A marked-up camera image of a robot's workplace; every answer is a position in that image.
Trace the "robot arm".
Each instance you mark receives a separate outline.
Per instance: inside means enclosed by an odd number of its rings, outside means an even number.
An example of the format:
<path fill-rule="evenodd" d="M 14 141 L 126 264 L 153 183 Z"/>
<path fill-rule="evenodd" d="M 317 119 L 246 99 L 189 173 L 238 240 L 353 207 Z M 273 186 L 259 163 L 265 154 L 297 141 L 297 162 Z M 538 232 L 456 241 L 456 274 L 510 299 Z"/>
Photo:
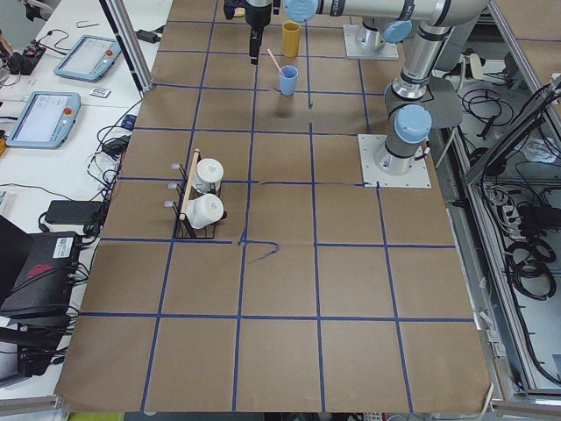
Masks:
<path fill-rule="evenodd" d="M 259 51 L 265 28 L 271 23 L 273 2 L 247 0 L 245 2 L 245 22 L 251 27 L 249 38 L 249 56 L 252 65 L 259 64 Z"/>
<path fill-rule="evenodd" d="M 400 75 L 386 89 L 388 134 L 373 154 L 379 169 L 390 175 L 404 175 L 431 130 L 432 117 L 421 105 L 430 74 L 452 29 L 476 18 L 486 5 L 486 1 L 286 1 L 284 10 L 298 23 L 316 14 L 419 22 L 412 52 Z"/>

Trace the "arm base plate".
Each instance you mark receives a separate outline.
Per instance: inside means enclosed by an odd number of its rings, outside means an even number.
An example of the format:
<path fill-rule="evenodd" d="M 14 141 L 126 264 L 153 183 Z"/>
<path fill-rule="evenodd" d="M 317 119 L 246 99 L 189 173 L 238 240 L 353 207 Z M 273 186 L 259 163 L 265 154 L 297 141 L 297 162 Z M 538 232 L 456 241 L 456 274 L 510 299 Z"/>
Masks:
<path fill-rule="evenodd" d="M 359 158 L 363 184 L 369 188 L 430 189 L 423 148 L 409 158 L 397 158 L 386 149 L 386 135 L 360 134 Z"/>
<path fill-rule="evenodd" d="M 381 33 L 363 25 L 344 25 L 346 57 L 357 60 L 397 61 L 396 44 L 388 43 Z"/>

